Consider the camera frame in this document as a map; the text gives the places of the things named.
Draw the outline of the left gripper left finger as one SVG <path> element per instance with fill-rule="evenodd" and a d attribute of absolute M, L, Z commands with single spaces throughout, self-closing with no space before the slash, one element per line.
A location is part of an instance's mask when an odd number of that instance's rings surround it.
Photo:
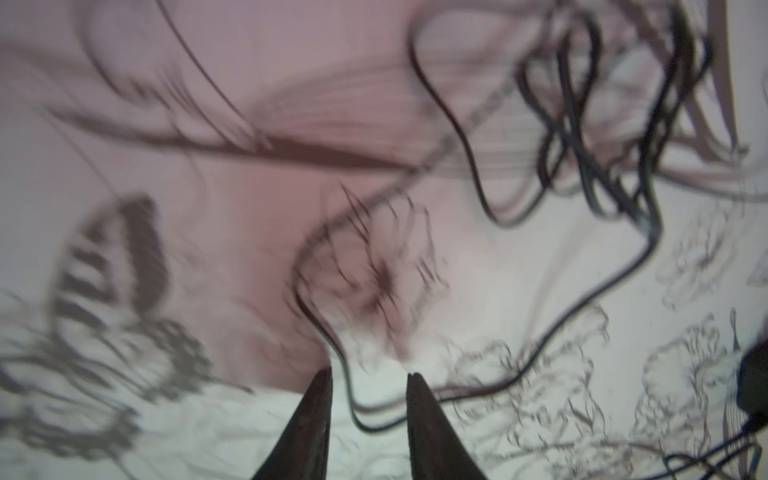
<path fill-rule="evenodd" d="M 253 480 L 323 480 L 327 475 L 333 379 L 316 373 L 274 448 Z"/>

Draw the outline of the black power adapter near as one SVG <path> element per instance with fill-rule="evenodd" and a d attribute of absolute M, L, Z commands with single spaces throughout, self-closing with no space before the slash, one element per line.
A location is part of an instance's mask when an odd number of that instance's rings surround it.
<path fill-rule="evenodd" d="M 767 417 L 767 341 L 742 357 L 737 373 L 736 403 L 749 417 Z"/>

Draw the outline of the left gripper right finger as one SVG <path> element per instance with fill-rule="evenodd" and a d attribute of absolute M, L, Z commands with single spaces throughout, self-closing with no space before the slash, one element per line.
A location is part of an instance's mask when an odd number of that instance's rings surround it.
<path fill-rule="evenodd" d="M 413 479 L 486 479 L 419 373 L 408 375 L 406 403 Z"/>

